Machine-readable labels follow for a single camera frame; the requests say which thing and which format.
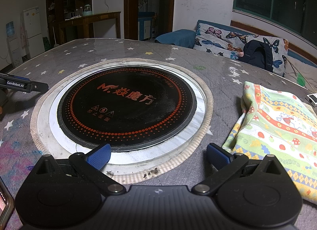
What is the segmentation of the colourful patterned children's cloth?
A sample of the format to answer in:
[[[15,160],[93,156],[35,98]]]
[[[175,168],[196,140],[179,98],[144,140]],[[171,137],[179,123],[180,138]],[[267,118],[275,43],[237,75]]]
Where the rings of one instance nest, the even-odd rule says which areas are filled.
[[[250,159],[274,155],[303,199],[316,203],[316,115],[294,94],[245,82],[242,115],[222,148]]]

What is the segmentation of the water dispenser with bottle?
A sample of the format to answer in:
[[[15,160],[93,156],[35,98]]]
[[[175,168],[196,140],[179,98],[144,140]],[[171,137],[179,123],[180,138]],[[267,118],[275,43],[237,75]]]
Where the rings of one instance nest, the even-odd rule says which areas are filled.
[[[7,45],[9,49],[9,56],[11,59],[11,63],[14,68],[20,66],[23,63],[18,37],[14,30],[13,21],[6,24],[6,32],[7,32]]]

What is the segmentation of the white refrigerator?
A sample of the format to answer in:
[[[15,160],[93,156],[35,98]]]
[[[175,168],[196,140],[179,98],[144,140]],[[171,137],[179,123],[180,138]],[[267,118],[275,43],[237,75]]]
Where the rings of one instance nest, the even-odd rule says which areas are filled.
[[[26,40],[26,54],[32,59],[45,51],[39,7],[24,10],[21,13],[21,20]]]

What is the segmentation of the round black induction cooktop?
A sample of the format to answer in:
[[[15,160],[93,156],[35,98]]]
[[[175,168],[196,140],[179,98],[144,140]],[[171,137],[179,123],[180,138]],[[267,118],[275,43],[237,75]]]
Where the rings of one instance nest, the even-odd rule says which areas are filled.
[[[38,150],[57,159],[110,144],[102,172],[133,184],[188,159],[212,113],[212,92],[195,73],[166,62],[122,58],[53,85],[37,102],[30,131]]]

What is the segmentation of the grey star-patterned table cover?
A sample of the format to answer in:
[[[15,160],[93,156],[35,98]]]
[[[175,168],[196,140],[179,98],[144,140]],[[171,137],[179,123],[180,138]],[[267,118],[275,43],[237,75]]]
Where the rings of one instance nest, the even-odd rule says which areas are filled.
[[[220,54],[79,39],[1,74],[8,229],[296,229],[308,91]]]

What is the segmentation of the smartphone with red screen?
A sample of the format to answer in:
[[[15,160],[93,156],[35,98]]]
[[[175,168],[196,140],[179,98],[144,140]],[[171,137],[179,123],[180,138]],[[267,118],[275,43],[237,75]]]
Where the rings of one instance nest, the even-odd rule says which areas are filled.
[[[1,230],[4,230],[13,211],[14,211],[14,199],[5,186],[2,179],[0,179],[0,195],[1,195],[1,216],[0,216],[0,225]]]

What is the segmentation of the dark navy backpack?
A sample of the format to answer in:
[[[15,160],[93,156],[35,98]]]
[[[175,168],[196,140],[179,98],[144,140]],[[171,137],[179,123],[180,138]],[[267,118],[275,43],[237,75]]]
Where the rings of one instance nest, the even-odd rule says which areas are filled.
[[[239,61],[248,63],[268,72],[273,72],[273,55],[269,45],[257,40],[251,40],[243,48],[243,56]]]

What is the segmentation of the small white device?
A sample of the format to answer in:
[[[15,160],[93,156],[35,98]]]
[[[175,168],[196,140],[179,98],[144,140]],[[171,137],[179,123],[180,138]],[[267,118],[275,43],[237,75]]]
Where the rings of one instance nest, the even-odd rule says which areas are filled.
[[[306,95],[306,100],[312,107],[317,107],[317,93]]]

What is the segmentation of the beige cushion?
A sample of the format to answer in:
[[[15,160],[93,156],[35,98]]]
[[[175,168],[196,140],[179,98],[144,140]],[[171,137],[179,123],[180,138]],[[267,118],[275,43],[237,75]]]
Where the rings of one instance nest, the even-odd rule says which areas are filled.
[[[316,67],[303,63],[291,56],[287,57],[284,78],[316,92]]]

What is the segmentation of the large butterfly pillow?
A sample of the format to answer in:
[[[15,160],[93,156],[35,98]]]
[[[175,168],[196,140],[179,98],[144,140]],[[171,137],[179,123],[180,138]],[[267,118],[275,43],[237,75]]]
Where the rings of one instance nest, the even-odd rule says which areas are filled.
[[[224,30],[206,23],[198,23],[193,48],[232,60],[239,59],[239,53],[247,43],[249,34],[236,30]]]

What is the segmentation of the upright butterfly pillow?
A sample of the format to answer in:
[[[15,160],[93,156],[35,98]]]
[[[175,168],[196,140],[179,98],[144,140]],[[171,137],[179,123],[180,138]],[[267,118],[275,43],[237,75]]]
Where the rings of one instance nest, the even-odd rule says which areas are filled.
[[[288,40],[272,36],[250,34],[247,36],[247,41],[251,40],[264,42],[268,47],[270,47],[273,58],[273,73],[279,76],[284,76],[285,67],[287,64],[287,53],[289,46]]]

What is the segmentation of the dark wooden doorway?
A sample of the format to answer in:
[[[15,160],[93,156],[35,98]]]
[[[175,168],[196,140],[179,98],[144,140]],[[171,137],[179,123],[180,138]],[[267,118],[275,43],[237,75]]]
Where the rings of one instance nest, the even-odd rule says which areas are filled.
[[[148,39],[171,32],[175,0],[124,0],[124,38]]]

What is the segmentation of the dark green window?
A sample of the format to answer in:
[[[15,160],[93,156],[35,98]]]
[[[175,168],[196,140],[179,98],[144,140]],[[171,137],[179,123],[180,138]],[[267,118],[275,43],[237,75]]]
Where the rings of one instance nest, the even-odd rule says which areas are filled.
[[[276,23],[316,45],[316,0],[234,0],[233,8]]]

